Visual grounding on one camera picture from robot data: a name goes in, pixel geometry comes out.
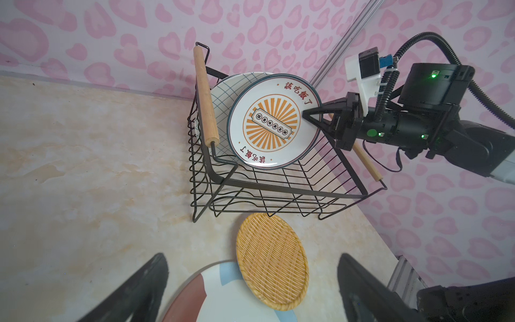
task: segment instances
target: pink heart wallpaper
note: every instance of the pink heart wallpaper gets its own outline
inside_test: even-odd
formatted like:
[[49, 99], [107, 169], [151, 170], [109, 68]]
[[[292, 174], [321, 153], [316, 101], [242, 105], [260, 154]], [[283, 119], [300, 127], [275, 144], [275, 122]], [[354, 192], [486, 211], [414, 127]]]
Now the pink heart wallpaper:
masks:
[[[385, 0], [344, 56], [374, 46], [382, 56], [393, 55], [423, 31], [442, 35], [463, 64], [474, 66], [477, 84], [515, 115], [513, 0]], [[447, 63], [434, 44], [419, 42], [400, 60], [396, 87], [416, 62]], [[329, 101], [348, 91], [357, 92], [357, 86], [347, 82], [342, 60], [318, 92]], [[374, 100], [369, 103], [375, 106]], [[515, 134], [469, 91], [461, 106], [462, 120]], [[385, 166], [398, 169], [395, 147], [369, 143], [367, 148]], [[378, 188], [355, 154], [346, 155], [367, 189]], [[388, 191], [359, 204], [385, 243], [396, 255], [404, 254], [429, 286], [474, 285], [515, 276], [515, 187], [455, 167], [441, 156], [424, 156], [408, 160], [401, 152], [400, 173], [377, 165]]]
[[199, 41], [212, 50], [208, 66], [228, 75], [310, 79], [366, 3], [9, 0], [0, 4], [0, 69], [192, 98]]

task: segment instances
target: dish rack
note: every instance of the dish rack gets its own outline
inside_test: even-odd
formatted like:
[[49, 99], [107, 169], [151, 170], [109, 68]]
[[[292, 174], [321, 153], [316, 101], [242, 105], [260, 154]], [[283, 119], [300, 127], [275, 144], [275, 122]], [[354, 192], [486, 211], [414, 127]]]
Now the dish rack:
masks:
[[[202, 47], [207, 49], [205, 58]], [[228, 75], [205, 66], [209, 54], [209, 47], [196, 43], [197, 84], [187, 118], [194, 223], [207, 209], [212, 210], [215, 217], [221, 213], [266, 212], [269, 216], [317, 214], [318, 219], [323, 220], [387, 189], [368, 157], [361, 154], [362, 150], [355, 150], [372, 176], [382, 184], [369, 193], [342, 151], [334, 147], [334, 140], [323, 133], [302, 159], [287, 167], [260, 170], [238, 163], [229, 147], [217, 147], [218, 132], [226, 135], [226, 129], [217, 127], [208, 74], [217, 78], [217, 82]]]

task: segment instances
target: green indicator light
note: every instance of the green indicator light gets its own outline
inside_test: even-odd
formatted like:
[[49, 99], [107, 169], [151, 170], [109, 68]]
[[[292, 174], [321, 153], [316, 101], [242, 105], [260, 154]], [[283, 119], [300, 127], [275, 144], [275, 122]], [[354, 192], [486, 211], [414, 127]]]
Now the green indicator light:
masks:
[[369, 137], [374, 137], [374, 136], [377, 135], [377, 131], [375, 129], [370, 129], [370, 130], [367, 131], [367, 135]]

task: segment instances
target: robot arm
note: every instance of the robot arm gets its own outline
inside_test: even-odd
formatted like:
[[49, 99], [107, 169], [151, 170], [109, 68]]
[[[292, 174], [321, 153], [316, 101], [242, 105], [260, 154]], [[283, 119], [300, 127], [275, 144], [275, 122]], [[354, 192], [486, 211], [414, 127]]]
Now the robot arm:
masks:
[[[446, 50], [454, 55], [450, 46]], [[348, 57], [345, 60], [347, 78], [357, 81], [359, 94], [348, 93], [347, 97], [305, 110], [303, 118], [333, 137], [336, 147], [345, 150], [350, 150], [356, 139], [398, 146], [410, 159], [428, 150], [429, 159], [442, 155], [466, 170], [515, 184], [515, 137], [459, 119], [459, 104], [469, 88], [479, 91], [484, 97], [474, 91], [473, 94], [482, 104], [513, 127], [513, 118], [490, 101], [472, 81], [474, 68], [461, 65], [459, 61], [456, 64], [416, 63], [406, 83], [392, 91], [398, 76], [398, 53], [393, 59], [391, 56], [379, 58], [376, 47]], [[389, 66], [385, 75], [396, 73], [395, 77], [381, 79], [380, 68], [385, 65]], [[383, 108], [378, 106], [381, 104], [378, 98], [376, 108], [369, 110], [368, 99], [382, 95], [382, 103], [386, 102]], [[391, 102], [397, 96], [402, 106]], [[334, 113], [333, 119], [319, 121], [311, 116], [324, 113]]]

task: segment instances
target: orange sunburst design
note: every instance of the orange sunburst design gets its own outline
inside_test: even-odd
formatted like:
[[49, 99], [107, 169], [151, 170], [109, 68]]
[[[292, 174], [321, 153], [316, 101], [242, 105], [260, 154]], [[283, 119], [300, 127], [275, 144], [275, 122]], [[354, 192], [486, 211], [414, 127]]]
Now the orange sunburst design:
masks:
[[[267, 121], [269, 123], [268, 127], [266, 127], [267, 123], [260, 124], [259, 121], [254, 121], [255, 118], [252, 119], [256, 110], [260, 109], [273, 117], [273, 119], [270, 118]], [[259, 151], [279, 150], [295, 138], [300, 125], [300, 117], [299, 108], [289, 97], [280, 94], [264, 96], [254, 102], [246, 113], [243, 124], [245, 139], [250, 146]], [[284, 131], [283, 137], [274, 132], [274, 130], [277, 131], [281, 128], [287, 129], [287, 131]]]

